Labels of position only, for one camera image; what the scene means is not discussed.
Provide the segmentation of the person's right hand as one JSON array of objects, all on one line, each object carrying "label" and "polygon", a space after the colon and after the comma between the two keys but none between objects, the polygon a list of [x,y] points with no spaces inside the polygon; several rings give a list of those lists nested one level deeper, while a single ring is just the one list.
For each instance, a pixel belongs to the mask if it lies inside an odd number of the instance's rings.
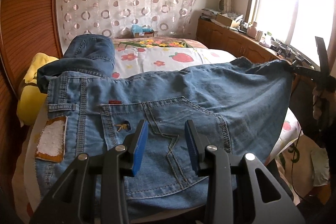
[{"label": "person's right hand", "polygon": [[326,98],[325,90],[313,89],[313,118],[318,120],[322,115],[322,100]]}]

